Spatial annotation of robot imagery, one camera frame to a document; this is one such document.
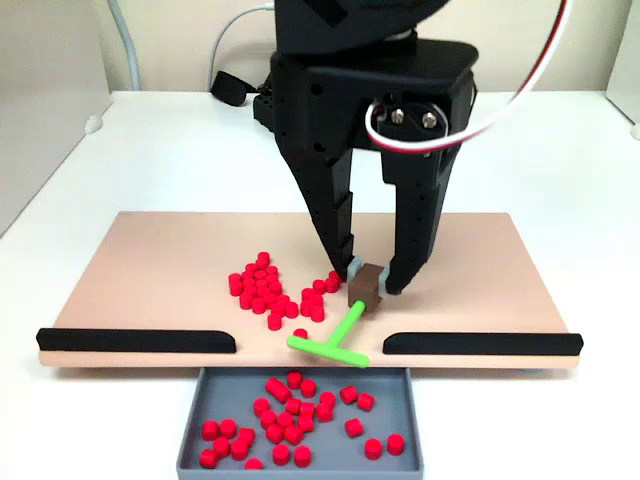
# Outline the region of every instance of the black edge guard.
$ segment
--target black edge guard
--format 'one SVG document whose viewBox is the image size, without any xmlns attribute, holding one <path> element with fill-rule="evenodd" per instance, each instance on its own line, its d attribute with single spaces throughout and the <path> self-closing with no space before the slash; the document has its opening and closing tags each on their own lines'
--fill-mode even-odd
<svg viewBox="0 0 640 480">
<path fill-rule="evenodd" d="M 584 342 L 578 333 L 400 332 L 387 337 L 387 355 L 576 356 Z"/>
<path fill-rule="evenodd" d="M 236 353 L 219 330 L 41 328 L 36 340 L 43 352 Z"/>
</svg>

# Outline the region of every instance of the gray cable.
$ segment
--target gray cable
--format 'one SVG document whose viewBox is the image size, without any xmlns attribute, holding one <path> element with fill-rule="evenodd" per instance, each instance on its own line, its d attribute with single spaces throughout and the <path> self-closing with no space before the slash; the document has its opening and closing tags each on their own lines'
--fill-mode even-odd
<svg viewBox="0 0 640 480">
<path fill-rule="evenodd" d="M 243 15 L 246 15 L 247 13 L 258 12 L 260 10 L 273 10 L 274 8 L 275 7 L 273 3 L 265 3 L 263 5 L 256 5 L 255 7 L 247 8 L 246 10 L 243 10 L 242 12 L 238 13 L 235 17 L 233 17 L 231 20 L 229 20 L 229 22 L 224 26 L 222 31 L 218 34 L 218 38 L 216 38 L 216 41 L 213 44 L 213 50 L 211 51 L 211 62 L 209 63 L 209 76 L 207 77 L 207 82 L 208 82 L 207 91 L 209 91 L 209 89 L 213 85 L 213 64 L 216 59 L 216 51 L 218 50 L 218 45 L 220 45 L 220 40 L 222 40 L 222 36 L 228 30 L 231 24 L 233 24 L 233 22 L 235 22 L 237 19 L 239 19 Z"/>
<path fill-rule="evenodd" d="M 131 35 L 129 34 L 127 23 L 124 21 L 124 17 L 122 16 L 122 10 L 120 10 L 118 0 L 107 0 L 107 3 L 109 4 L 109 8 L 111 9 L 111 15 L 113 15 L 113 19 L 116 22 L 116 27 L 118 27 L 118 32 L 120 32 L 122 43 L 124 43 L 124 50 L 125 52 L 127 52 L 129 74 L 131 75 L 131 90 L 134 90 L 136 92 L 140 91 L 140 72 L 138 71 L 136 47 L 134 47 L 133 45 L 133 40 L 131 39 Z"/>
</svg>

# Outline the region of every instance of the wooden board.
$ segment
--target wooden board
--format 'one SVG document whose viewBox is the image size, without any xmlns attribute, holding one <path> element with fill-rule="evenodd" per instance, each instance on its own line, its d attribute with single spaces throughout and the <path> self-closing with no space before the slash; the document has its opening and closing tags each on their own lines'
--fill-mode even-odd
<svg viewBox="0 0 640 480">
<path fill-rule="evenodd" d="M 355 254 L 388 264 L 394 216 L 356 214 Z M 122 212 L 114 221 L 56 328 L 222 330 L 235 354 L 41 351 L 44 365 L 73 367 L 330 365 L 293 351 L 295 328 L 324 341 L 347 310 L 346 285 L 325 295 L 326 320 L 285 319 L 268 330 L 266 314 L 241 310 L 227 277 L 269 251 L 285 293 L 325 278 L 330 263 L 307 214 Z M 400 296 L 354 327 L 344 348 L 371 366 L 568 368 L 578 356 L 384 355 L 389 335 L 416 332 L 567 333 L 507 214 L 445 214 L 434 253 Z"/>
</svg>

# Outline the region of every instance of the white cable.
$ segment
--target white cable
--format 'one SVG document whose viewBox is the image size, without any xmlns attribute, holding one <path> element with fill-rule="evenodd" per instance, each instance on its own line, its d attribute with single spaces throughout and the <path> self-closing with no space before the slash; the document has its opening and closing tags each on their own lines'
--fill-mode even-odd
<svg viewBox="0 0 640 480">
<path fill-rule="evenodd" d="M 235 17 L 233 17 L 231 20 L 229 20 L 229 22 L 224 26 L 224 28 L 218 34 L 218 38 L 216 38 L 216 41 L 213 44 L 213 50 L 211 51 L 211 62 L 209 63 L 209 76 L 207 77 L 207 83 L 208 83 L 207 90 L 209 90 L 211 88 L 211 85 L 213 84 L 213 64 L 216 59 L 216 51 L 218 50 L 218 45 L 220 45 L 220 40 L 222 40 L 222 36 L 225 34 L 225 32 L 231 26 L 231 24 L 236 20 L 238 20 L 240 17 L 246 15 L 247 13 L 259 12 L 261 10 L 273 10 L 274 8 L 275 8 L 275 5 L 273 2 L 247 8 L 246 10 L 243 10 L 242 12 L 238 13 Z"/>
<path fill-rule="evenodd" d="M 129 63 L 129 75 L 131 75 L 131 90 L 140 90 L 140 72 L 138 71 L 138 58 L 136 56 L 136 47 L 133 45 L 133 40 L 129 34 L 127 23 L 124 21 L 122 10 L 120 10 L 120 4 L 118 0 L 107 0 L 109 8 L 111 9 L 111 15 L 116 22 L 118 32 L 120 32 L 120 38 L 124 44 L 124 50 L 127 53 L 127 62 Z"/>
<path fill-rule="evenodd" d="M 457 145 L 469 138 L 472 138 L 478 135 L 482 131 L 489 128 L 492 124 L 494 124 L 503 116 L 505 116 L 507 113 L 509 113 L 518 104 L 518 102 L 522 99 L 522 96 L 525 93 L 528 93 L 533 89 L 535 84 L 540 79 L 540 76 L 549 65 L 549 62 L 551 61 L 551 58 L 553 57 L 553 54 L 555 53 L 556 48 L 560 43 L 560 39 L 562 38 L 562 35 L 565 32 L 565 29 L 567 27 L 567 22 L 569 20 L 569 14 L 571 13 L 571 8 L 573 7 L 573 0 L 562 0 L 562 2 L 564 4 L 564 10 L 562 11 L 561 16 L 558 20 L 557 29 L 555 30 L 555 32 L 552 32 L 552 35 L 553 33 L 555 33 L 555 36 L 553 36 L 553 38 L 550 38 L 548 48 L 546 52 L 544 52 L 543 56 L 539 59 L 537 68 L 531 73 L 531 76 L 522 85 L 518 93 L 516 93 L 516 95 L 511 99 L 511 101 L 507 105 L 505 105 L 501 110 L 490 115 L 484 121 L 481 121 L 476 125 L 468 127 L 462 132 L 437 138 L 434 140 L 427 140 L 422 142 L 405 142 L 401 140 L 394 140 L 392 138 L 384 137 L 374 130 L 374 128 L 372 127 L 371 121 L 373 119 L 374 110 L 379 106 L 377 102 L 374 102 L 371 105 L 369 105 L 369 108 L 367 109 L 367 113 L 365 115 L 365 129 L 367 131 L 367 135 L 369 136 L 369 138 L 378 146 L 388 150 L 399 151 L 404 153 L 428 153 L 428 152 L 433 152 L 437 150 L 442 150 L 452 145 Z"/>
</svg>

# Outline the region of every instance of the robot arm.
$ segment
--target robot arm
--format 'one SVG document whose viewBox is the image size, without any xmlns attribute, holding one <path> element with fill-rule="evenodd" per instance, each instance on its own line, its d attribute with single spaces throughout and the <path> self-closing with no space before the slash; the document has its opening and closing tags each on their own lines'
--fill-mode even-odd
<svg viewBox="0 0 640 480">
<path fill-rule="evenodd" d="M 271 59 L 273 131 L 313 224 L 344 279 L 353 259 L 354 147 L 374 149 L 362 119 L 416 141 L 467 125 L 477 50 L 418 39 L 413 27 L 446 0 L 279 0 Z M 399 294 L 428 260 L 459 147 L 429 154 L 381 152 L 385 183 L 396 186 L 395 255 L 386 289 Z"/>
</svg>

